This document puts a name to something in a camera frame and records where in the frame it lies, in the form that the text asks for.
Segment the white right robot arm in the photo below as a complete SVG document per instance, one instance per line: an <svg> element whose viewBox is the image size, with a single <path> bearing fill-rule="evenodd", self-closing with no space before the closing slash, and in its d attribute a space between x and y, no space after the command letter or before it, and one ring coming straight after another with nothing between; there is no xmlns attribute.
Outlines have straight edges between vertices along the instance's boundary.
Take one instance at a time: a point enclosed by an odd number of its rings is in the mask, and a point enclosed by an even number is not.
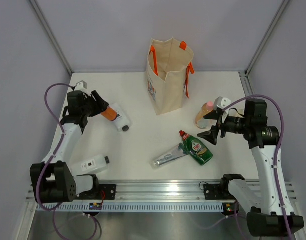
<svg viewBox="0 0 306 240"><path fill-rule="evenodd" d="M248 143L254 158L260 184L256 196L240 174L225 174L219 184L203 185L205 199L235 200L246 213L247 228L253 237L291 237L304 227L302 216L291 206L281 167L283 130L267 125L264 96L249 96L242 117L229 116L231 101L218 97L213 110L204 116L215 120L209 131L197 136L216 145L217 137L226 133L240 134Z"/></svg>

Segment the beige canvas tote bag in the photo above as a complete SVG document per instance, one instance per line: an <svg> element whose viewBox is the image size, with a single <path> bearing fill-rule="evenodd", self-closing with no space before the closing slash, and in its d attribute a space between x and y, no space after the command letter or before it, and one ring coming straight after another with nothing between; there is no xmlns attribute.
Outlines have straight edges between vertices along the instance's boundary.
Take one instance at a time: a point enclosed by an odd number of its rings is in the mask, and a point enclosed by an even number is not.
<svg viewBox="0 0 306 240"><path fill-rule="evenodd" d="M184 41L151 39L147 54L147 91L157 115L166 114L182 106L189 98L189 75L194 74L193 51Z"/></svg>

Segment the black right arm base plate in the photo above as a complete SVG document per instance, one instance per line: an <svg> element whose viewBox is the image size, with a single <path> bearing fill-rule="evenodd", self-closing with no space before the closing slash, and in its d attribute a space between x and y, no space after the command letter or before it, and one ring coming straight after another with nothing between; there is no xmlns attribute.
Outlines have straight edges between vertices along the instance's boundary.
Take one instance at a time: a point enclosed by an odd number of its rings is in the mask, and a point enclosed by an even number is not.
<svg viewBox="0 0 306 240"><path fill-rule="evenodd" d="M205 200L219 200L219 201L234 201L235 198L228 192L228 188L220 184L203 185L203 193Z"/></svg>

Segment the peach bottle pink cap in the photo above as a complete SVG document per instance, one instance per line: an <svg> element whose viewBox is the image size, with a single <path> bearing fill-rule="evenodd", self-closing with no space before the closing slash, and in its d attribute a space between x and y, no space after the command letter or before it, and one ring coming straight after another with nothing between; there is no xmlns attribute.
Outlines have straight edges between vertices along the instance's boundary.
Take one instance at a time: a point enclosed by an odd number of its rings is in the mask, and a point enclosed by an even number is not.
<svg viewBox="0 0 306 240"><path fill-rule="evenodd" d="M197 113L195 117L195 125L197 128L202 130L209 130L214 123L212 119L205 119L204 116L213 110L213 103L208 101L203 104L201 110Z"/></svg>

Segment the silver toothpaste tube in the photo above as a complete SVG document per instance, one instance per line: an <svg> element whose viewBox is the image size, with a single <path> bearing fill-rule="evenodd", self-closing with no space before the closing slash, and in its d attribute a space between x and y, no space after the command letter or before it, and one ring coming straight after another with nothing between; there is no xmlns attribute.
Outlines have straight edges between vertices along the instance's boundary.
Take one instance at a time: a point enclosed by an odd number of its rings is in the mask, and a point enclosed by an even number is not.
<svg viewBox="0 0 306 240"><path fill-rule="evenodd" d="M186 155L188 155L188 152L186 151L184 145L182 143L179 143L178 145L172 147L156 159L153 159L150 162L150 165L153 169L157 169L179 158L185 157Z"/></svg>

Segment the right aluminium frame post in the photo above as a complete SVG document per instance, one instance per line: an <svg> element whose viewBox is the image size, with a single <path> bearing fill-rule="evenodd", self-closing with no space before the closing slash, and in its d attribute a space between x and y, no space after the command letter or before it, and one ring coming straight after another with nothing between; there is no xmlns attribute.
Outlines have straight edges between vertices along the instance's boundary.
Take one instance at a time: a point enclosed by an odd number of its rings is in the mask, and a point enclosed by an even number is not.
<svg viewBox="0 0 306 240"><path fill-rule="evenodd" d="M260 57L262 51L264 50L267 42L270 39L271 34L274 32L277 24L279 23L280 19L282 18L284 12L286 11L287 7L291 3L291 0L282 0L277 11L275 12L267 30L265 31L255 53L253 54L248 66L245 69L245 76L249 76L252 69L254 68L255 64L257 63L258 58Z"/></svg>

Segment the green Fairy dish soap bottle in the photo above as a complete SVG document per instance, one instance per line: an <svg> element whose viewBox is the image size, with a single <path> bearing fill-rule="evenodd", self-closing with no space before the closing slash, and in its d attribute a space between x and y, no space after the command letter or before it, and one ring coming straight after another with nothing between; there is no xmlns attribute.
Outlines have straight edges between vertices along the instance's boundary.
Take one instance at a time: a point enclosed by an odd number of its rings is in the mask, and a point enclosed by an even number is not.
<svg viewBox="0 0 306 240"><path fill-rule="evenodd" d="M182 139L186 152L200 165L205 165L213 158L213 154L209 149L196 137L180 130L179 135Z"/></svg>

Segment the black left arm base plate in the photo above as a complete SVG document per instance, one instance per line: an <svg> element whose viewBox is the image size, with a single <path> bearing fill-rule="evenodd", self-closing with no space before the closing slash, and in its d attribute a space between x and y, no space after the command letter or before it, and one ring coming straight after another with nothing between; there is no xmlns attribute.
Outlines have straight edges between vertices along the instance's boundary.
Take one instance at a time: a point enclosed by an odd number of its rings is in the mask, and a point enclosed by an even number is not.
<svg viewBox="0 0 306 240"><path fill-rule="evenodd" d="M115 200L116 185L101 183L98 188L82 192L76 197L76 200Z"/></svg>

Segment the right side aluminium rail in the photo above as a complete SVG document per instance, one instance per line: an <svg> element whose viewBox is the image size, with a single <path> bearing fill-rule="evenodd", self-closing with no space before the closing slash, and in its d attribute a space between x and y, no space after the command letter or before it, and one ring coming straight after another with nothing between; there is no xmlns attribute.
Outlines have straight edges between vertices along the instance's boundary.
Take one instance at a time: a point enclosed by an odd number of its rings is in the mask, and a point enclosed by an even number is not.
<svg viewBox="0 0 306 240"><path fill-rule="evenodd" d="M241 85L242 85L242 88L243 88L244 95L246 97L253 95L254 91L253 91L253 88L251 86L251 82L250 82L248 76L245 74L244 71L239 71L238 75L239 75L239 78L240 78L240 82L241 82Z"/></svg>

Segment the left aluminium frame post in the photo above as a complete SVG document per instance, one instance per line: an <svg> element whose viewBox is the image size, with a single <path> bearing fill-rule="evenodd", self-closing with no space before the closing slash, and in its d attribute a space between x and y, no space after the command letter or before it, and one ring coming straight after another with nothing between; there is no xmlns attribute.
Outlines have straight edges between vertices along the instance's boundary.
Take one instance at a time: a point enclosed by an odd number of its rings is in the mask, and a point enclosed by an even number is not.
<svg viewBox="0 0 306 240"><path fill-rule="evenodd" d="M71 77L74 73L72 67L70 66L70 63L68 62L64 52L62 51L59 42L57 41L47 19L45 14L42 11L42 8L40 7L37 0L27 0L27 3L32 8L42 30L45 32L47 39L49 40L50 44L52 45L56 55L58 56L60 62L62 63L63 67L65 68L68 75Z"/></svg>

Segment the aluminium frame post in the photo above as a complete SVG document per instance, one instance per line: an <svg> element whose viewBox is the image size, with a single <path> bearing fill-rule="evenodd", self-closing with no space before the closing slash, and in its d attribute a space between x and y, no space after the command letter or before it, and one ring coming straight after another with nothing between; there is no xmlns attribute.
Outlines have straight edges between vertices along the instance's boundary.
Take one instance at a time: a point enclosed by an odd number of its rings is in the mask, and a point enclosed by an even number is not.
<svg viewBox="0 0 306 240"><path fill-rule="evenodd" d="M252 69L254 68L255 64L257 63L258 58L260 57L262 51L264 50L267 42L270 39L271 34L274 32L277 24L279 23L280 19L282 18L284 12L286 11L287 7L291 3L291 0L282 0L277 11L275 12L267 30L265 31L255 53L253 54L248 66L245 69L245 76L249 76Z"/></svg>
<svg viewBox="0 0 306 240"><path fill-rule="evenodd" d="M64 52L62 51L59 42L57 41L47 19L45 14L42 11L42 8L40 7L37 0L27 0L27 3L32 8L42 30L45 32L47 39L49 40L50 44L52 45L56 55L58 56L60 62L62 63L63 67L65 68L68 75L71 77L74 73L72 67L70 66L70 63L68 62Z"/></svg>

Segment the white bottle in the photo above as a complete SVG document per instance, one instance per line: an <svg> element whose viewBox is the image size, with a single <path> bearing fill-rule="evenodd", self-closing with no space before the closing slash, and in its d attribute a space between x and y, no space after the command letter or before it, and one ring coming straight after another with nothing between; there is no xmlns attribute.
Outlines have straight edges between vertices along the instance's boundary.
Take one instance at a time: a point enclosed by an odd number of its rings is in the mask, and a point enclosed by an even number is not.
<svg viewBox="0 0 306 240"><path fill-rule="evenodd" d="M111 104L110 107L117 113L116 119L113 121L119 132L127 132L131 126L131 122L123 109L117 104Z"/></svg>
<svg viewBox="0 0 306 240"><path fill-rule="evenodd" d="M87 174L96 175L106 170L109 163L110 160L107 156L99 154L87 160L73 164L70 166L70 170L73 176L81 176Z"/></svg>

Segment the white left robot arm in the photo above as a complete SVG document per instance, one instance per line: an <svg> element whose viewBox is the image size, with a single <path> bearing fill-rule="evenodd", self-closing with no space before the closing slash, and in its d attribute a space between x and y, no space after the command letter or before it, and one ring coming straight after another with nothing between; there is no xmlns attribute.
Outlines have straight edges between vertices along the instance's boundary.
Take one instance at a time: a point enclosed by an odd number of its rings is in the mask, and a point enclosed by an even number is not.
<svg viewBox="0 0 306 240"><path fill-rule="evenodd" d="M95 174L73 174L67 163L84 133L88 118L100 115L108 107L95 90L90 94L81 90L68 93L67 106L59 122L61 134L57 146L41 163L30 167L31 184L39 205L72 202L78 195L91 200L98 196L105 198Z"/></svg>

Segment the cream pump lotion bottle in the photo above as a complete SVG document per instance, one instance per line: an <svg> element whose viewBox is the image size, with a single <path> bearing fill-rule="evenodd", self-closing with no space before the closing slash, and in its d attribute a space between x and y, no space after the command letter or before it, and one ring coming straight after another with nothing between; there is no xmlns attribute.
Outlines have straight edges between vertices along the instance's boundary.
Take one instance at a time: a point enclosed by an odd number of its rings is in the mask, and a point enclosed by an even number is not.
<svg viewBox="0 0 306 240"><path fill-rule="evenodd" d="M236 117L244 117L244 110L242 108L233 108Z"/></svg>

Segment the aluminium mounting rail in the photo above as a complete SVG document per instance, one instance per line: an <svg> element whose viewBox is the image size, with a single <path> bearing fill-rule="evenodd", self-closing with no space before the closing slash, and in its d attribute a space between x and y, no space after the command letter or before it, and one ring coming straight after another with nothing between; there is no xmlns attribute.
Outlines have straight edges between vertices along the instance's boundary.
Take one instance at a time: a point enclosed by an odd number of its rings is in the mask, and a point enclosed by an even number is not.
<svg viewBox="0 0 306 240"><path fill-rule="evenodd" d="M202 181L109 181L116 185L116 202L198 202L203 201Z"/></svg>

